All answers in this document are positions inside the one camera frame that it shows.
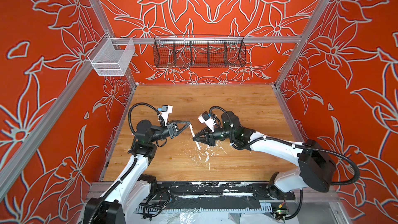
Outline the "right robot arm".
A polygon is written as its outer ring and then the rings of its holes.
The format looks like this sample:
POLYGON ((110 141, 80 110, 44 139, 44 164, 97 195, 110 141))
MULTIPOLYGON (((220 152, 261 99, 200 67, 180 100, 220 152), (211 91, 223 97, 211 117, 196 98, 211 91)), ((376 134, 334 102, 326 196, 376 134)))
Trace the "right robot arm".
POLYGON ((290 142, 267 136, 242 126, 231 111, 223 113, 220 120, 204 112, 198 120, 205 128, 193 137, 195 142, 215 146, 216 141, 229 139, 237 150, 263 152, 294 164, 294 169, 272 175, 267 184, 267 194, 272 199, 282 199, 287 193, 302 188, 329 191, 336 165, 329 152, 323 151, 317 142, 290 142))

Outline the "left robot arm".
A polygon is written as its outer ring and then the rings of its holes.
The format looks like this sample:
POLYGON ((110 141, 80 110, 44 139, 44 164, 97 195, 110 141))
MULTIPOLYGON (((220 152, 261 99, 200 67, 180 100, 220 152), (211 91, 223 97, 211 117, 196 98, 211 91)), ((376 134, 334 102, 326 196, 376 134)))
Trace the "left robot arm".
POLYGON ((137 124, 133 144, 129 150, 130 159, 111 186, 98 198, 91 198, 85 206, 84 224, 131 224, 136 209, 143 201, 155 196, 156 179, 144 175, 153 160, 159 141, 173 139, 191 123, 170 121, 164 126, 153 125, 149 120, 137 124))

